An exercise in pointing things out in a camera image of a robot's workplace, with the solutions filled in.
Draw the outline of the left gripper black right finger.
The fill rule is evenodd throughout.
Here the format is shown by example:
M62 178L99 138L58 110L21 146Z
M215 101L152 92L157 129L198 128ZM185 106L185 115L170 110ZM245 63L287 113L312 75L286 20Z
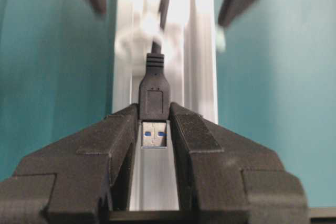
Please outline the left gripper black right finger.
M177 103L170 107L179 204L200 223L308 223L300 180L276 152Z

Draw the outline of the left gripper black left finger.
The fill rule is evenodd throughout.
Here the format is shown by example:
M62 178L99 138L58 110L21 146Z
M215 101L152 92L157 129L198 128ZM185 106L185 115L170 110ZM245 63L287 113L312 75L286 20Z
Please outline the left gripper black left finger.
M1 182L1 223L104 223L129 208L136 104L26 155Z

